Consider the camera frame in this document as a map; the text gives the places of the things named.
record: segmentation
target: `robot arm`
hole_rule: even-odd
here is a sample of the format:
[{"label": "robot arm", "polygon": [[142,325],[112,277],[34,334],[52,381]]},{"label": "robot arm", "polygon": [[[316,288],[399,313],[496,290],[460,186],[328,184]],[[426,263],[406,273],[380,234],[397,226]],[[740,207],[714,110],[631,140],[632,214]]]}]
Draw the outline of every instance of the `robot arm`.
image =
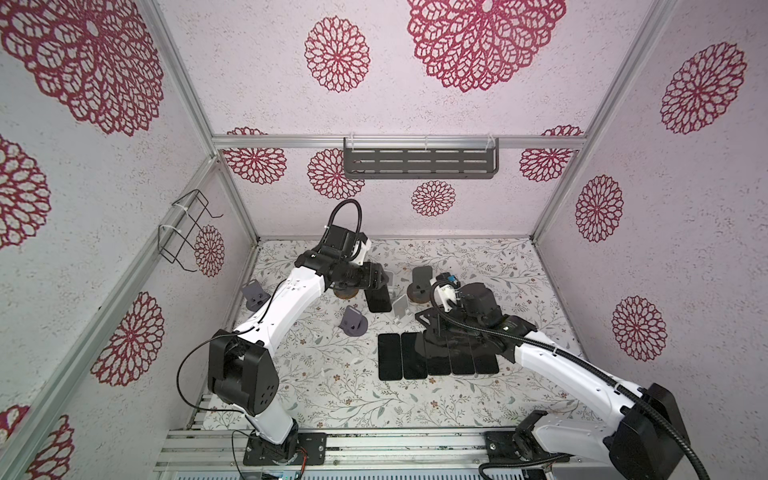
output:
[{"label": "robot arm", "polygon": [[[586,422],[534,411],[513,435],[520,460],[535,462],[564,453],[612,463],[626,478],[669,478],[683,451],[659,428],[659,419],[651,421],[641,408],[650,406],[687,444],[680,411],[669,391],[655,383],[644,389],[574,357],[533,324],[504,315],[493,292],[482,283],[462,286],[450,273],[438,275],[432,283],[432,308],[416,314],[428,330],[438,336],[445,330],[477,337],[486,349],[557,383],[602,420]],[[687,448],[689,458],[697,461]]]},{"label": "robot arm", "polygon": [[[348,203],[358,209],[354,232],[333,225],[336,212]],[[280,379],[272,360],[293,323],[329,288],[363,289],[371,312],[392,309],[382,266],[365,261],[370,241],[359,231],[361,220],[355,200],[337,205],[321,241],[299,256],[270,301],[237,332],[220,330],[210,341],[209,390],[243,412],[263,440],[261,455],[275,463],[296,455],[298,425],[274,401]],[[534,411],[515,429],[513,441],[521,460],[546,463],[551,454],[562,452],[613,463],[626,478],[653,480],[671,475],[683,456],[681,443],[692,462],[698,460],[687,446],[680,412],[666,389],[656,384],[643,389],[574,357],[533,324],[503,314],[482,283],[461,286],[449,273],[433,282],[432,307],[416,314],[429,332],[478,337],[486,349],[564,387],[602,419],[596,424]],[[658,428],[658,419],[652,422],[648,411],[638,408],[642,405],[671,425],[667,431],[674,431],[677,440]]]},{"label": "robot arm", "polygon": [[[336,212],[346,204],[358,209],[354,232],[333,225]],[[209,343],[208,389],[243,412],[276,462],[296,452],[298,425],[274,401],[280,379],[272,360],[293,323],[328,289],[363,289],[371,312],[392,310],[382,266],[365,261],[371,243],[359,231],[361,219],[356,200],[337,205],[321,241],[299,255],[270,300],[237,332],[219,330]]]}]

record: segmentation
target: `floral wallpaper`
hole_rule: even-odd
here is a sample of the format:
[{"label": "floral wallpaper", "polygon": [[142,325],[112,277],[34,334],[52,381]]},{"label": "floral wallpaper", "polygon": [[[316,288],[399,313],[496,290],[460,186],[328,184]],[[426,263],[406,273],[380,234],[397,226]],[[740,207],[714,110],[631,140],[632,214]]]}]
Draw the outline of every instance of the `floral wallpaper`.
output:
[{"label": "floral wallpaper", "polygon": [[78,121],[132,136],[160,115],[163,69],[132,0],[3,0],[0,38]]},{"label": "floral wallpaper", "polygon": [[[266,135],[258,128],[238,127],[228,135]],[[229,148],[221,151],[232,172],[254,184],[271,184],[285,174],[282,148]]]},{"label": "floral wallpaper", "polygon": [[[262,243],[253,278],[271,291],[296,257],[313,246],[308,241]],[[464,283],[485,283],[505,313],[532,321],[562,346],[580,352],[527,240],[374,240],[369,259],[395,273],[394,298],[406,292],[414,266],[431,265],[435,273],[450,271]],[[347,336],[338,327],[347,305],[369,320],[361,337]],[[412,304],[411,309],[421,308]],[[244,307],[240,313],[241,322],[250,316]],[[593,418],[560,387],[500,357],[498,375],[380,381],[377,335],[422,330],[412,316],[397,323],[390,314],[371,313],[362,292],[341,300],[328,291],[294,323],[277,350],[278,400],[304,428],[514,425],[533,409]],[[223,408],[216,396],[211,405]],[[212,412],[203,428],[248,424],[237,414]]]},{"label": "floral wallpaper", "polygon": [[[29,411],[28,406],[14,405],[0,412],[0,447],[8,441],[16,426]],[[25,480],[61,480],[69,472],[74,453],[74,428],[69,415],[62,415],[56,422],[55,430],[48,434],[40,451],[27,468]]]},{"label": "floral wallpaper", "polygon": [[38,162],[0,134],[0,249],[34,237],[50,211],[51,191]]},{"label": "floral wallpaper", "polygon": [[139,380],[163,346],[164,324],[157,299],[148,292],[140,292],[91,366],[91,374],[99,383],[111,386],[126,386]]},{"label": "floral wallpaper", "polygon": [[[558,125],[548,128],[542,135],[583,135],[584,131],[573,125]],[[547,182],[559,178],[565,165],[575,152],[569,148],[526,148],[520,156],[520,171],[523,176],[536,182]]]},{"label": "floral wallpaper", "polygon": [[217,134],[485,135],[588,125],[652,2],[158,3]]},{"label": "floral wallpaper", "polygon": [[224,265],[224,239],[213,225],[204,225],[194,241],[194,259],[205,276],[216,276]]},{"label": "floral wallpaper", "polygon": [[539,243],[590,361],[669,389],[712,478],[768,471],[766,18],[680,0]]}]

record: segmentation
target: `black cable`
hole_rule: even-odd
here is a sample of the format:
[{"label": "black cable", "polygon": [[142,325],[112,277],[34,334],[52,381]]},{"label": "black cable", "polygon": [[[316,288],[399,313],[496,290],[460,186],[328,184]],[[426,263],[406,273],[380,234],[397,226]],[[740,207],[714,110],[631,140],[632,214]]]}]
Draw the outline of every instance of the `black cable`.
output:
[{"label": "black cable", "polygon": [[[346,200],[342,200],[339,202],[338,205],[336,205],[333,208],[333,211],[331,211],[331,216],[328,217],[328,224],[326,225],[326,231],[323,234],[323,238],[320,240],[320,244],[325,242],[327,236],[328,236],[328,229],[331,225],[333,225],[333,221],[336,219],[336,214],[339,213],[339,210],[341,210],[341,207],[347,204],[354,204],[357,208],[357,227],[355,228],[355,243],[357,243],[357,237],[360,235],[360,227],[362,226],[362,207],[360,206],[360,202],[355,200],[354,198],[348,198]],[[361,245],[357,243],[357,250],[355,251],[355,254],[351,257],[347,258],[355,258],[360,253]]]},{"label": "black cable", "polygon": [[446,285],[454,286],[454,284],[452,282],[449,282],[448,280],[438,280],[432,285],[432,288],[429,291],[429,301],[432,304],[432,307],[434,307],[435,310],[437,310],[437,314],[440,318],[444,319],[446,322],[451,323],[454,326],[458,326],[463,329],[470,329],[480,333],[487,333],[488,335],[501,336],[501,337],[517,340],[519,342],[527,343],[528,345],[532,345],[540,349],[547,350],[548,352],[552,352],[556,355],[562,356],[566,360],[570,360],[576,365],[579,365],[581,368],[587,370],[589,373],[597,376],[600,380],[606,382],[616,392],[619,392],[620,394],[629,398],[629,400],[633,401],[634,404],[642,411],[642,413],[649,418],[649,420],[655,423],[656,426],[658,426],[660,429],[664,430],[664,432],[667,435],[669,435],[675,441],[675,443],[677,443],[677,446],[680,447],[680,450],[682,450],[685,456],[688,457],[688,461],[690,462],[691,466],[694,467],[694,471],[696,472],[696,475],[698,475],[699,479],[709,480],[710,476],[707,473],[707,470],[704,468],[704,464],[699,459],[699,456],[696,455],[696,452],[694,452],[694,450],[690,447],[686,439],[680,434],[680,432],[677,431],[677,429],[674,428],[674,426],[671,423],[669,423],[667,419],[664,418],[663,415],[661,415],[654,407],[650,406],[650,404],[643,401],[643,399],[641,399],[639,396],[632,393],[632,391],[630,391],[627,387],[621,385],[612,376],[609,376],[608,374],[600,370],[598,367],[592,365],[591,363],[583,359],[580,359],[579,357],[568,352],[567,350],[559,349],[555,346],[549,345],[548,343],[539,342],[537,340],[526,339],[522,336],[510,335],[508,333],[502,333],[502,332],[497,332],[495,330],[489,330],[489,329],[484,329],[477,326],[467,325],[451,317],[447,312],[443,312],[442,310],[440,310],[437,305],[437,302],[435,301],[435,290],[437,290],[440,286],[446,286]]},{"label": "black cable", "polygon": [[538,467],[539,465],[546,465],[548,463],[554,463],[557,460],[561,460],[563,458],[570,458],[573,455],[569,455],[567,453],[556,453],[554,455],[550,455],[547,458],[542,458],[540,460],[523,460],[520,462],[504,462],[504,463],[484,463],[478,467],[478,473],[481,477],[483,477],[484,480],[494,480],[493,477],[485,473],[485,470],[488,468],[525,468],[525,467]]},{"label": "black cable", "polygon": [[242,430],[233,430],[232,431],[232,436],[230,437],[230,444],[232,445],[232,459],[235,462],[235,468],[237,468],[237,473],[240,475],[240,477],[237,480],[244,480],[245,477],[243,477],[243,473],[240,471],[240,466],[237,464],[237,457],[235,456],[235,432],[240,433],[242,435],[245,435],[246,437],[248,437],[249,440],[250,439],[258,439],[259,436],[258,435],[254,435],[256,433],[256,430],[251,430],[250,433],[245,433]]},{"label": "black cable", "polygon": [[[279,288],[280,288],[280,285],[282,285],[284,281],[286,281],[286,279],[283,279],[283,280],[282,280],[280,283],[278,283],[278,284],[277,284],[277,286],[275,287],[275,290],[272,292],[272,296],[270,297],[270,301],[269,301],[269,302],[266,304],[266,310],[264,310],[264,314],[261,316],[261,318],[259,318],[259,321],[258,321],[258,323],[257,323],[256,325],[259,325],[259,324],[261,323],[261,321],[262,321],[262,320],[264,320],[264,317],[266,317],[266,314],[267,314],[267,312],[269,312],[269,311],[270,311],[270,307],[272,306],[272,300],[274,300],[274,299],[275,299],[275,295],[277,294],[277,289],[279,289]],[[184,366],[184,362],[186,362],[186,361],[187,361],[187,359],[188,359],[188,358],[190,358],[190,356],[192,356],[192,354],[193,354],[193,353],[195,353],[195,352],[197,351],[197,349],[199,349],[200,347],[202,347],[202,346],[203,346],[203,345],[205,345],[206,343],[209,343],[209,342],[213,342],[215,339],[224,338],[225,336],[238,336],[238,335],[243,335],[244,333],[248,333],[248,332],[250,332],[251,330],[255,329],[255,328],[256,328],[256,325],[254,325],[254,326],[250,327],[248,330],[244,330],[243,332],[237,332],[237,331],[234,331],[234,332],[232,332],[232,333],[224,333],[224,334],[222,334],[222,335],[216,335],[216,336],[213,336],[213,337],[209,338],[208,340],[206,340],[205,342],[202,342],[200,345],[198,345],[198,346],[194,347],[194,348],[193,348],[193,349],[192,349],[192,350],[191,350],[191,351],[190,351],[190,352],[187,354],[187,356],[185,356],[185,357],[184,357],[184,359],[183,359],[183,360],[181,360],[181,363],[179,364],[179,369],[176,371],[176,390],[177,390],[177,392],[179,392],[179,396],[180,396],[180,397],[181,397],[181,399],[184,401],[184,403],[186,403],[187,405],[189,405],[189,406],[190,406],[190,407],[192,407],[193,409],[196,409],[196,410],[202,410],[202,411],[204,411],[204,412],[235,412],[235,413],[243,413],[243,411],[242,411],[242,410],[235,410],[235,409],[223,409],[223,410],[216,410],[216,409],[205,409],[205,408],[203,408],[203,407],[201,407],[201,406],[192,405],[191,403],[189,403],[189,401],[187,401],[187,399],[184,397],[184,394],[181,392],[181,385],[180,385],[180,382],[179,382],[179,378],[181,377],[181,367],[183,367],[183,366]]]}]

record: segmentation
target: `table surface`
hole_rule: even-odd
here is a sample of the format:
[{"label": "table surface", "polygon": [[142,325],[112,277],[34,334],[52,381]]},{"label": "table surface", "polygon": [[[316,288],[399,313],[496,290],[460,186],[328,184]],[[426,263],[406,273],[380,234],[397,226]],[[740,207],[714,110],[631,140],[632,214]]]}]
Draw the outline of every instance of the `table surface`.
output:
[{"label": "table surface", "polygon": [[[293,261],[316,242],[265,241],[253,278],[271,292]],[[394,273],[395,296],[406,292],[411,269],[431,265],[463,283],[483,282],[507,314],[520,316],[573,353],[581,354],[544,269],[529,240],[374,240],[367,260]],[[368,331],[350,337],[338,327],[347,305],[361,310]],[[411,304],[418,312],[426,306]],[[237,324],[252,313],[240,308]],[[517,425],[534,409],[594,419],[582,402],[530,370],[498,357],[496,375],[430,376],[382,382],[377,335],[423,331],[413,316],[397,323],[391,313],[368,311],[363,292],[342,300],[326,292],[296,321],[278,347],[278,401],[302,428],[422,428]],[[226,408],[216,396],[210,408]],[[241,415],[208,412],[203,429],[250,429]]]}]

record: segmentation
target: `aluminum rail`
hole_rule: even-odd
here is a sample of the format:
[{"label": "aluminum rail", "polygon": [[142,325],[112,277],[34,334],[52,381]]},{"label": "aluminum rail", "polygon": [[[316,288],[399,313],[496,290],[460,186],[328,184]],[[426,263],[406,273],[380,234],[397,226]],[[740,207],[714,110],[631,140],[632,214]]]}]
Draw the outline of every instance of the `aluminum rail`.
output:
[{"label": "aluminum rail", "polygon": [[[216,158],[207,158],[192,176],[184,192],[202,188],[220,168],[221,164]],[[183,219],[184,210],[170,207],[160,223],[178,225]],[[166,242],[171,232],[171,229],[165,230],[161,242]],[[152,274],[159,259],[157,233],[153,229],[139,254],[60,361],[51,378],[43,385],[29,412],[4,445],[0,456],[0,478],[13,480],[25,475],[27,467],[40,452],[48,434],[55,429],[62,409],[74,394],[81,378],[88,374],[91,365],[117,329],[125,312],[130,309],[131,303]]]},{"label": "aluminum rail", "polygon": [[[324,465],[308,467],[308,472],[386,470],[407,468],[411,473],[428,473],[434,468],[470,468],[477,472],[488,461],[486,432],[510,431],[513,427],[424,428],[424,429],[300,429],[302,433],[328,434]],[[276,470],[295,472],[298,465],[272,467],[242,464],[246,448],[244,435],[231,430],[170,430],[154,466],[155,475],[163,472],[222,472],[235,470],[234,459],[242,472]],[[615,469],[587,458],[574,457],[566,466],[593,466]],[[519,470],[499,473],[513,474]]]},{"label": "aluminum rail", "polygon": [[[493,147],[488,135],[214,135],[214,146],[227,148],[440,148],[484,149]],[[584,145],[584,136],[505,135],[498,137],[500,148],[570,148]]]},{"label": "aluminum rail", "polygon": [[[221,161],[223,165],[226,165],[227,163],[221,158],[220,153],[214,147],[214,143],[211,140],[210,123],[205,115],[203,106],[200,104],[200,99],[194,90],[187,69],[184,67],[184,63],[181,60],[181,55],[179,55],[178,48],[174,43],[173,36],[170,34],[170,30],[163,17],[160,6],[155,0],[136,0],[136,6],[144,23],[147,25],[147,29],[152,35],[157,51],[160,53],[167,78],[169,78],[171,83],[176,87],[181,104],[187,111],[192,125],[194,126],[194,130],[200,138],[200,142],[211,157],[218,157],[219,161]],[[245,207],[243,199],[237,191],[232,172],[229,168],[224,168],[223,173],[225,190],[235,207],[237,216],[240,218],[240,223],[248,233],[251,242],[256,243],[259,235],[253,220],[250,218],[248,209]]]},{"label": "aluminum rail", "polygon": [[536,228],[532,235],[534,243],[541,241],[541,237],[551,225],[555,215],[560,210],[565,199],[568,198],[574,188],[574,182],[580,177],[581,172],[587,166],[592,152],[605,136],[610,123],[616,117],[619,107],[627,97],[632,85],[640,76],[643,66],[650,57],[656,43],[658,43],[667,23],[672,18],[677,0],[655,0],[646,15],[640,30],[635,35],[619,71],[614,77],[608,92],[605,95],[592,122],[587,128],[587,142],[584,147],[572,157],[563,170],[560,182],[550,197],[546,208],[538,218]]}]

